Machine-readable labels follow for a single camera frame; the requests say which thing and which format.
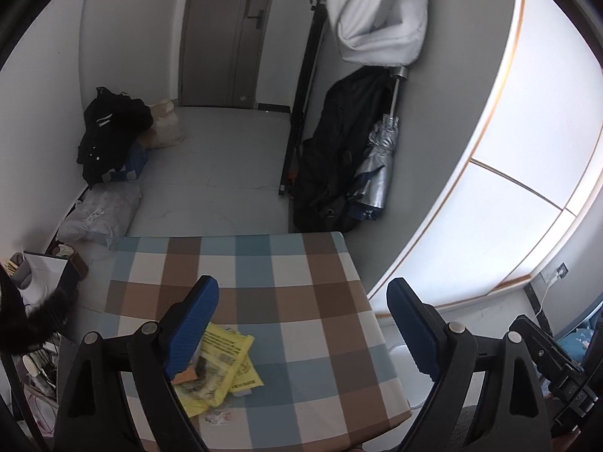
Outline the orange-brown snack packet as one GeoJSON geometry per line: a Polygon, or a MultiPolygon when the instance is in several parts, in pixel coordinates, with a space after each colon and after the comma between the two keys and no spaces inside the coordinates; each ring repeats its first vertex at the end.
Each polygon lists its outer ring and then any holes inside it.
{"type": "Polygon", "coordinates": [[[186,370],[175,374],[175,377],[172,378],[172,384],[174,386],[177,386],[184,383],[193,382],[197,379],[198,375],[196,373],[195,367],[193,365],[189,365],[186,370]]]}

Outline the yellow printed plastic bag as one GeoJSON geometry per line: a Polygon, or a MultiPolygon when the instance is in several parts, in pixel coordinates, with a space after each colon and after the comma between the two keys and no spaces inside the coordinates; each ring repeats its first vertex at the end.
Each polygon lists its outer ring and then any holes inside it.
{"type": "Polygon", "coordinates": [[[173,385],[189,417],[218,408],[229,395],[264,386],[249,357],[253,345],[251,335],[208,324],[189,362],[195,367],[198,379],[173,385]]]}

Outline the checkered tablecloth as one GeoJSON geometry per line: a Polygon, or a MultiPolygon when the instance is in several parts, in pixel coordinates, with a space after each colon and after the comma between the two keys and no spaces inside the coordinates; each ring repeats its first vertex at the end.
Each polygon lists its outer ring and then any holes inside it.
{"type": "Polygon", "coordinates": [[[203,275],[213,321],[253,338],[263,384],[194,417],[213,451],[342,451],[406,421],[411,409],[339,233],[125,238],[116,249],[106,334],[160,319],[203,275]]]}

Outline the white frosted sliding window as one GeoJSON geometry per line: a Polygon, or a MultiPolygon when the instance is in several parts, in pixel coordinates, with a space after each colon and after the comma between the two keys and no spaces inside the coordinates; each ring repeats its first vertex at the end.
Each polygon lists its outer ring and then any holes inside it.
{"type": "Polygon", "coordinates": [[[554,0],[515,0],[502,62],[435,205],[369,292],[405,279],[445,306],[528,282],[602,186],[602,69],[554,0]]]}

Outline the grey plastic parcel bag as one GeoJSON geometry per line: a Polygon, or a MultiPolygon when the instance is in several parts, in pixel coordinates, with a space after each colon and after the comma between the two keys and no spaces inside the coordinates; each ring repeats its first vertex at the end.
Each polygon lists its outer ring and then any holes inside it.
{"type": "Polygon", "coordinates": [[[115,247],[124,237],[141,200],[136,182],[98,184],[90,188],[58,228],[56,239],[62,243],[94,242],[115,247]]]}

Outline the white side table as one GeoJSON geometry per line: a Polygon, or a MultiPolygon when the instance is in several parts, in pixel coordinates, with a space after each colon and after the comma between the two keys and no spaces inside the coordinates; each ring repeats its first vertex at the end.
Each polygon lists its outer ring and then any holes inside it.
{"type": "Polygon", "coordinates": [[[27,312],[41,307],[58,290],[69,295],[76,292],[80,272],[69,259],[28,251],[23,252],[23,258],[31,270],[31,281],[21,291],[27,312]]]}

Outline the silver folded umbrella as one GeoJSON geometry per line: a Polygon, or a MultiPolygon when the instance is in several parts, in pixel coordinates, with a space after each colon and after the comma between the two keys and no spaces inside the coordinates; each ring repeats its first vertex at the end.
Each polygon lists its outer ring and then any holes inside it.
{"type": "Polygon", "coordinates": [[[368,137],[365,157],[356,171],[353,204],[349,215],[360,221],[376,220],[382,215],[392,182],[396,145],[399,141],[399,117],[396,113],[399,94],[408,79],[408,68],[399,66],[393,78],[392,103],[376,122],[368,137]]]}

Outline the black fur-trimmed sleeve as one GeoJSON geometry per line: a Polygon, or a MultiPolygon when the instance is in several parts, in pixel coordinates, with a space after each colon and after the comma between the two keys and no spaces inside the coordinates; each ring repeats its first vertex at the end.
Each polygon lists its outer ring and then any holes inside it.
{"type": "Polygon", "coordinates": [[[57,288],[42,304],[27,311],[12,279],[1,268],[1,352],[23,355],[48,341],[65,326],[78,296],[76,288],[57,288]]]}

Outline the grey pen holder cup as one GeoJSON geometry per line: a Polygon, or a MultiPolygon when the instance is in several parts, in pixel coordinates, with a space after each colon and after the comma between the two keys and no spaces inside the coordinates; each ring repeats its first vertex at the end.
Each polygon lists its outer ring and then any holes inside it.
{"type": "Polygon", "coordinates": [[[21,253],[14,253],[10,261],[16,266],[11,279],[20,290],[27,289],[32,282],[32,268],[21,253]]]}

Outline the beige paper bag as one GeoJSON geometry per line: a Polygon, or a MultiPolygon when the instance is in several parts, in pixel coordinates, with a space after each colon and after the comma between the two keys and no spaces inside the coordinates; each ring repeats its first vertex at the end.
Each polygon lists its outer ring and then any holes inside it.
{"type": "Polygon", "coordinates": [[[172,100],[161,100],[149,106],[153,118],[152,126],[143,133],[138,142],[147,150],[178,145],[184,139],[172,100]]]}

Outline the black backpack on floor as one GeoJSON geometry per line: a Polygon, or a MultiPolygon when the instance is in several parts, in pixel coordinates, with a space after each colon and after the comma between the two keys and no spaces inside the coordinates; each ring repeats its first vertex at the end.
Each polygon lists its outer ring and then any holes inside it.
{"type": "Polygon", "coordinates": [[[78,146],[77,164],[89,186],[102,183],[109,170],[120,170],[137,139],[153,124],[150,108],[139,98],[96,88],[84,111],[85,134],[78,146]]]}

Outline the grey-brown door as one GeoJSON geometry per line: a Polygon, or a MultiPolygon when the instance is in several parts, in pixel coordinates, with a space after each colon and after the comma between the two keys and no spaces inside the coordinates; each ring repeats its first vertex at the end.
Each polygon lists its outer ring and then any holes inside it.
{"type": "Polygon", "coordinates": [[[187,0],[180,91],[183,106],[256,106],[272,0],[187,0]]]}

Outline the white wall socket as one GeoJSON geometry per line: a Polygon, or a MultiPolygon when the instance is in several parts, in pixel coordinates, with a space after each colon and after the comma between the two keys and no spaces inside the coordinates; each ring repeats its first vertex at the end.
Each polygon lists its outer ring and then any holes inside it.
{"type": "Polygon", "coordinates": [[[556,282],[560,281],[561,279],[564,279],[566,277],[566,275],[568,274],[568,268],[566,266],[565,263],[561,263],[556,269],[555,272],[553,272],[550,275],[550,278],[547,281],[547,286],[551,287],[552,285],[554,285],[556,282]]]}

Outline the black folded metal frame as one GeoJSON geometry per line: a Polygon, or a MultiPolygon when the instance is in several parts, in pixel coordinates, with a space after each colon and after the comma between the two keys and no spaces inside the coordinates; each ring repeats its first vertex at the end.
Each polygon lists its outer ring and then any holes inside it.
{"type": "Polygon", "coordinates": [[[300,74],[298,75],[293,108],[290,113],[290,130],[283,160],[278,195],[284,196],[290,184],[289,173],[293,159],[302,142],[303,129],[306,123],[308,100],[311,93],[313,76],[316,68],[325,24],[327,23],[326,0],[311,0],[313,18],[308,34],[300,74]]]}

